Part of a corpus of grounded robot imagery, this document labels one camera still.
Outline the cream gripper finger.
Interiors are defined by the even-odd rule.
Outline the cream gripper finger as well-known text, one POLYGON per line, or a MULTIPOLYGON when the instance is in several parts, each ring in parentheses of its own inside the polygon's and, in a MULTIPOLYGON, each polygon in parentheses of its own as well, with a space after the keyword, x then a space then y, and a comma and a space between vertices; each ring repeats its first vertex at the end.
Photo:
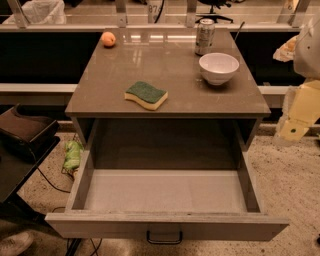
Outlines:
POLYGON ((320 118, 320 81, 307 80, 290 86, 283 102, 282 116, 276 127, 280 141, 299 141, 320 118))

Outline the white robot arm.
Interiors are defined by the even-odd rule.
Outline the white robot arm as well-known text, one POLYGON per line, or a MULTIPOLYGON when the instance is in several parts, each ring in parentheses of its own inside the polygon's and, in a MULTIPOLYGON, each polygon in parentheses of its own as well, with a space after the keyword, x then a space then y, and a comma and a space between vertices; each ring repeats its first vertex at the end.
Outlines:
POLYGON ((305 81, 289 88, 283 102, 275 141, 299 141, 320 118, 320 13, 316 13, 294 36, 273 54, 278 61, 293 61, 294 71, 305 81))

